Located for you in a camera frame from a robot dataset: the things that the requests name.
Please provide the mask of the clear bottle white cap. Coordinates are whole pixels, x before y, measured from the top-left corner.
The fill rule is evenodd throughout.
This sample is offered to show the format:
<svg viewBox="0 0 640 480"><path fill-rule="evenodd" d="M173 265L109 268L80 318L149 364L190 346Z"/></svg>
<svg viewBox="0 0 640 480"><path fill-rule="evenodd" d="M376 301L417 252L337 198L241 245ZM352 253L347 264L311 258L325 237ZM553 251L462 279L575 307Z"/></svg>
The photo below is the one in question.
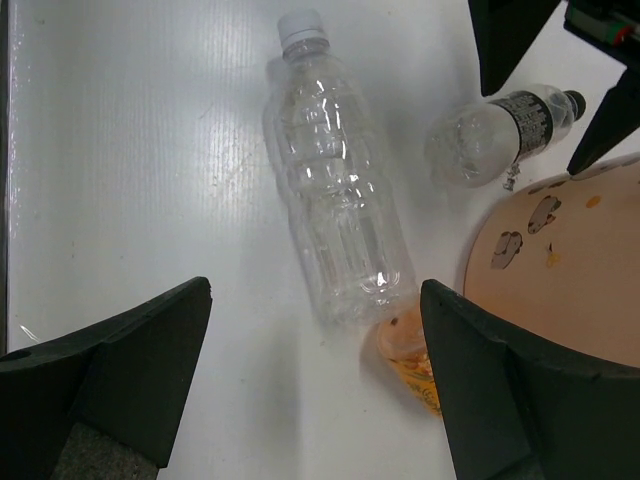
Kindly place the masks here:
<svg viewBox="0 0 640 480"><path fill-rule="evenodd" d="M386 176L384 140L320 14L277 23L265 143L315 314L372 325L403 315L417 286Z"/></svg>

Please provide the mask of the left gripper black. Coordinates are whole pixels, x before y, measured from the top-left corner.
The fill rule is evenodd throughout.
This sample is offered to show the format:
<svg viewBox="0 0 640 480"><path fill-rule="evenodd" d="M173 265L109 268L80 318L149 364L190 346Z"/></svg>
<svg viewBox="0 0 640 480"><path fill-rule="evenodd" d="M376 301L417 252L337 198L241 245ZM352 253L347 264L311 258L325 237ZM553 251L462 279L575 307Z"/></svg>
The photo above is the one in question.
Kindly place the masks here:
<svg viewBox="0 0 640 480"><path fill-rule="evenodd" d="M559 0L468 0L484 97L509 79ZM628 69L605 94L567 166L580 174L639 128L639 0L568 1L566 30Z"/></svg>

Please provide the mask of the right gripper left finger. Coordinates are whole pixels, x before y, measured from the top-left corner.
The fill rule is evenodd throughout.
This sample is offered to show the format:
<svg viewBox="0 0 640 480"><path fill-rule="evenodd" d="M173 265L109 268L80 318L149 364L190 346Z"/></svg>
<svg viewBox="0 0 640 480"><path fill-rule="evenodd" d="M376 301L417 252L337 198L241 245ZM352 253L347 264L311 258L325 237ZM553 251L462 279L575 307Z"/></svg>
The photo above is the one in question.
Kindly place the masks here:
<svg viewBox="0 0 640 480"><path fill-rule="evenodd" d="M212 306L195 277L1 358L4 479L155 479L170 460Z"/></svg>

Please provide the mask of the small black label bottle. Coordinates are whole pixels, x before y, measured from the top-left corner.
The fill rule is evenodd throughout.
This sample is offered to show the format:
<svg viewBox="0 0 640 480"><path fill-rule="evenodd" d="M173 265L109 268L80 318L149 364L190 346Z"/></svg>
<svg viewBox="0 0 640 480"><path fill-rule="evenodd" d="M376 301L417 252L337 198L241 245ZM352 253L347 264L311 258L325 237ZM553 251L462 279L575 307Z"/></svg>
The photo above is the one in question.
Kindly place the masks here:
<svg viewBox="0 0 640 480"><path fill-rule="evenodd" d="M487 185L563 140L586 107L582 93L546 84L458 107L427 133L431 177L447 186Z"/></svg>

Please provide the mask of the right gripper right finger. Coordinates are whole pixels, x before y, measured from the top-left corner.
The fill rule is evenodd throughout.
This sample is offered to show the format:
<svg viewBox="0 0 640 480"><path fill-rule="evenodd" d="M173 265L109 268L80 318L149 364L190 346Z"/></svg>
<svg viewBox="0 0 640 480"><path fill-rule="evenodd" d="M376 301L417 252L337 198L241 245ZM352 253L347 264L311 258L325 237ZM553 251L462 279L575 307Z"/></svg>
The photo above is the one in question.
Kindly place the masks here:
<svg viewBox="0 0 640 480"><path fill-rule="evenodd" d="M638 478L637 368L549 341L434 279L420 301L457 478Z"/></svg>

